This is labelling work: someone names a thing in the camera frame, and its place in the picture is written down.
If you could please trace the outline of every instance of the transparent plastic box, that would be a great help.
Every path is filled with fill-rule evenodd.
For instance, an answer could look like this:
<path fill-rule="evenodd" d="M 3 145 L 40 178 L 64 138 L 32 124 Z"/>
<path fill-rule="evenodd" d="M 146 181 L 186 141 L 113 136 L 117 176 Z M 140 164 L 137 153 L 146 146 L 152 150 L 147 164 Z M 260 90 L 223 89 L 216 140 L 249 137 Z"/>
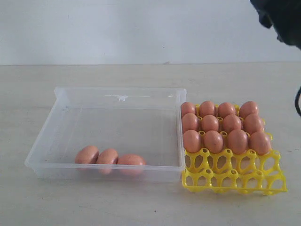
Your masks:
<path fill-rule="evenodd" d="M 40 178 L 179 181 L 184 170 L 180 105 L 185 89 L 62 88 L 25 165 Z M 112 147 L 142 156 L 145 166 L 75 164 L 78 151 Z M 102 175 L 99 169 L 111 168 Z M 121 169 L 143 169 L 137 177 Z"/>

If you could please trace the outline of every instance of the brown egg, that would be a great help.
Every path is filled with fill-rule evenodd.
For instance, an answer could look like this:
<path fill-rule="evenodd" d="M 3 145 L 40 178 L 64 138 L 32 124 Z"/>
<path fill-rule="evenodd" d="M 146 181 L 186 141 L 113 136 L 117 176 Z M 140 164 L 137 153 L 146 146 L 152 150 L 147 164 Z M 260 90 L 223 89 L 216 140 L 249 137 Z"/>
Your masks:
<path fill-rule="evenodd" d="M 81 149 L 75 157 L 76 164 L 95 164 L 98 158 L 98 148 L 96 146 L 86 146 Z"/>
<path fill-rule="evenodd" d="M 98 156 L 96 164 L 117 164 L 118 161 L 118 153 L 114 148 L 105 149 Z M 107 175 L 110 174 L 112 169 L 105 168 L 98 170 L 101 174 Z"/>
<path fill-rule="evenodd" d="M 206 115 L 216 115 L 216 107 L 214 105 L 214 103 L 210 100 L 204 101 L 198 110 L 198 114 L 199 116 L 201 116 L 202 118 L 204 118 Z"/>
<path fill-rule="evenodd" d="M 235 129 L 241 129 L 241 120 L 234 114 L 227 115 L 222 121 L 222 129 L 228 134 Z"/>
<path fill-rule="evenodd" d="M 208 131 L 204 135 L 204 146 L 212 153 L 219 153 L 223 148 L 222 135 L 216 131 Z"/>
<path fill-rule="evenodd" d="M 272 149 L 269 136 L 263 131 L 255 132 L 250 136 L 249 147 L 258 155 L 267 154 Z"/>
<path fill-rule="evenodd" d="M 239 109 L 238 115 L 241 118 L 246 118 L 250 114 L 259 114 L 258 105 L 255 101 L 245 102 Z"/>
<path fill-rule="evenodd" d="M 198 122 L 199 120 L 195 114 L 187 113 L 186 115 L 184 115 L 182 118 L 183 133 L 190 129 L 197 131 L 199 128 Z"/>
<path fill-rule="evenodd" d="M 233 104 L 224 102 L 218 106 L 217 114 L 218 116 L 225 118 L 229 114 L 236 114 L 236 109 Z"/>
<path fill-rule="evenodd" d="M 196 114 L 196 107 L 192 102 L 184 102 L 181 105 L 181 117 L 183 117 L 187 113 Z"/>
<path fill-rule="evenodd" d="M 126 154 L 118 159 L 118 165 L 145 165 L 145 160 L 137 154 Z M 121 169 L 120 172 L 127 176 L 138 176 L 143 169 Z"/>
<path fill-rule="evenodd" d="M 244 119 L 244 131 L 252 135 L 254 132 L 264 131 L 264 122 L 257 114 L 250 114 Z"/>
<path fill-rule="evenodd" d="M 248 135 L 241 129 L 232 130 L 228 134 L 227 145 L 234 154 L 242 154 L 248 149 Z"/>
<path fill-rule="evenodd" d="M 201 130 L 204 132 L 210 130 L 218 131 L 219 126 L 220 124 L 217 118 L 213 115 L 208 114 L 201 120 Z"/>
<path fill-rule="evenodd" d="M 187 152 L 198 152 L 202 146 L 201 136 L 194 130 L 188 130 L 183 135 L 183 143 Z"/>

